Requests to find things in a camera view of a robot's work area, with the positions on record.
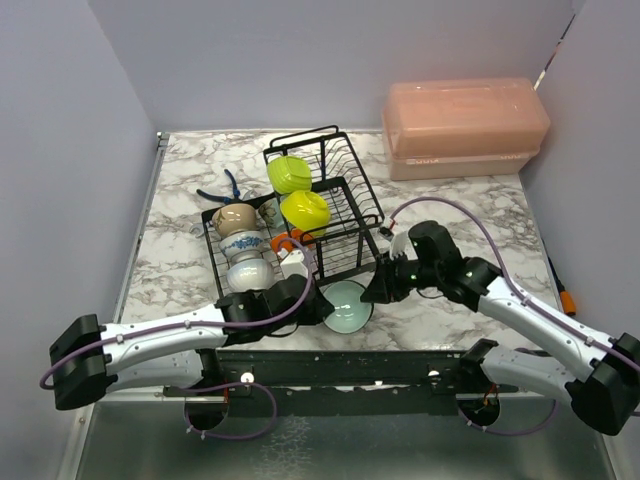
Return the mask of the pale teal bowl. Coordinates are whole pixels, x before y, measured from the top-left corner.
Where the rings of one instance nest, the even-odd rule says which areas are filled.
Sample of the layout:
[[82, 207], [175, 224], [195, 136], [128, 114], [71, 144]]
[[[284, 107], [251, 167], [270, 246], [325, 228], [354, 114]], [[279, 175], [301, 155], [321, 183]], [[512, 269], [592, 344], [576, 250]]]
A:
[[329, 285], [323, 295], [332, 304], [334, 311], [324, 320], [324, 324], [333, 332], [344, 335], [361, 330], [374, 311], [372, 303], [361, 300], [364, 291], [362, 284], [352, 280]]

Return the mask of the orange bowl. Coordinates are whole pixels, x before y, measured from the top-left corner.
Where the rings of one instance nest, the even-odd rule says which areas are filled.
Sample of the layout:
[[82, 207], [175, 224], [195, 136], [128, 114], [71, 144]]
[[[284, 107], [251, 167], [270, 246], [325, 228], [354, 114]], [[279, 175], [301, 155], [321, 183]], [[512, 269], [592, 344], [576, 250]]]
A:
[[285, 231], [273, 237], [270, 241], [271, 249], [275, 253], [281, 250], [291, 252], [295, 248], [291, 240], [295, 240], [300, 245], [309, 248], [312, 248], [314, 244], [314, 237], [310, 233], [303, 232], [298, 228], [293, 228], [291, 231]]

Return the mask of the blue floral bowl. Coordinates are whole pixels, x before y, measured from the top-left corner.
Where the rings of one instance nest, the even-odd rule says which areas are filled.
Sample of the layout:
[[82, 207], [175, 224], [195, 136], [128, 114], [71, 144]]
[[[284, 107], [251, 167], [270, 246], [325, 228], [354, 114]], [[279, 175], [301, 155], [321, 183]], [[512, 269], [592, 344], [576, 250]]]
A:
[[236, 264], [261, 256], [264, 237], [261, 232], [247, 230], [229, 235], [219, 242], [221, 253], [231, 263]]

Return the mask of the mint green floral bowl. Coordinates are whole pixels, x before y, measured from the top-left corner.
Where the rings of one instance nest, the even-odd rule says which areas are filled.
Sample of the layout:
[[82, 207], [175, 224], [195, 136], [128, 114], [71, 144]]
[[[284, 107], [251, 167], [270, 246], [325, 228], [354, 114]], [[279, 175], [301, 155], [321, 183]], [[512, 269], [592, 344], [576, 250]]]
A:
[[271, 198], [258, 207], [258, 213], [264, 223], [270, 228], [283, 225], [283, 217], [276, 198]]

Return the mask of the black wire dish rack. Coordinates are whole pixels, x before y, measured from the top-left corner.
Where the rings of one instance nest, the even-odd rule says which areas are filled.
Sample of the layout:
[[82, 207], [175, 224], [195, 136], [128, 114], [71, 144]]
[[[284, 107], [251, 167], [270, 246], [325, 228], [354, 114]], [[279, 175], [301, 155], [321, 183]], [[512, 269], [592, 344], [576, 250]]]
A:
[[373, 270], [379, 253], [373, 233], [384, 215], [347, 133], [330, 125], [276, 137], [263, 157], [271, 193], [201, 216], [218, 295], [232, 291], [230, 249], [238, 244], [223, 239], [222, 222], [239, 207], [254, 209], [260, 253], [276, 278], [283, 276], [277, 250], [293, 248], [288, 237], [310, 250], [320, 285]]

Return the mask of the yellow-green bowl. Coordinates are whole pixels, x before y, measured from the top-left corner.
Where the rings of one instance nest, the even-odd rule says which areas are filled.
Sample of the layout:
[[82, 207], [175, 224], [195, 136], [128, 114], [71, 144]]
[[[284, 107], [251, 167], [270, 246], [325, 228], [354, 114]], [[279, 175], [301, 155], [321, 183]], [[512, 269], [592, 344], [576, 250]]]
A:
[[280, 203], [282, 216], [295, 228], [322, 236], [331, 221], [328, 203], [319, 194], [298, 190], [287, 195]]

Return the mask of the beige floral bowl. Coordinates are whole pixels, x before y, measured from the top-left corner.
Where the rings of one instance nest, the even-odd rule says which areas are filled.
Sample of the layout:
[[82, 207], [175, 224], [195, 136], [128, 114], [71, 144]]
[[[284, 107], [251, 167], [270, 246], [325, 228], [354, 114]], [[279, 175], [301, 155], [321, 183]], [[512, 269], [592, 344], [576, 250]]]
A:
[[218, 209], [212, 217], [212, 225], [221, 238], [227, 238], [256, 227], [256, 210], [249, 204], [236, 203]]

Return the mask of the white square bowl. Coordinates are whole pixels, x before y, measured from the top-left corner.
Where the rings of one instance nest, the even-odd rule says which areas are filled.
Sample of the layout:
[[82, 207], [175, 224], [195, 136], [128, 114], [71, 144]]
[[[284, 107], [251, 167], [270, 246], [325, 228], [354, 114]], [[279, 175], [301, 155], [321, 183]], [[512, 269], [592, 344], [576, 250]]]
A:
[[280, 156], [272, 160], [267, 164], [267, 174], [274, 190], [280, 195], [311, 189], [311, 169], [300, 157]]

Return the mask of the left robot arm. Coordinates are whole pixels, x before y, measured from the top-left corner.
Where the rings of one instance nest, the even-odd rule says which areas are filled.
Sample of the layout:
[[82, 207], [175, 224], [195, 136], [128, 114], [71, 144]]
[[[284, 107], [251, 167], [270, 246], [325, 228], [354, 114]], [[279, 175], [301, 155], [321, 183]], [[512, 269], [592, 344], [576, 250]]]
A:
[[53, 392], [59, 411], [146, 386], [210, 394], [221, 371], [204, 359], [207, 354], [257, 342], [285, 326], [318, 325], [333, 311], [313, 280], [294, 274], [266, 290], [230, 293], [213, 305], [140, 324], [102, 324], [94, 314], [83, 315], [50, 346], [51, 367], [40, 386]]

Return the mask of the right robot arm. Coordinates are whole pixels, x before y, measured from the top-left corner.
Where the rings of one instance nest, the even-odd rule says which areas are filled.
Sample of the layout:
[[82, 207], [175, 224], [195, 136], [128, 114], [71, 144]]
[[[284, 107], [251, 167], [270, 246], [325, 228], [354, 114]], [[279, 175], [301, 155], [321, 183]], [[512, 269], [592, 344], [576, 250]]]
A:
[[639, 341], [594, 330], [538, 302], [506, 273], [479, 257], [463, 256], [435, 221], [395, 235], [376, 259], [362, 301], [390, 304], [411, 291], [435, 288], [444, 297], [491, 317], [526, 337], [544, 355], [526, 354], [482, 339], [460, 359], [469, 390], [492, 384], [522, 387], [567, 404], [594, 430], [615, 436], [639, 405]]

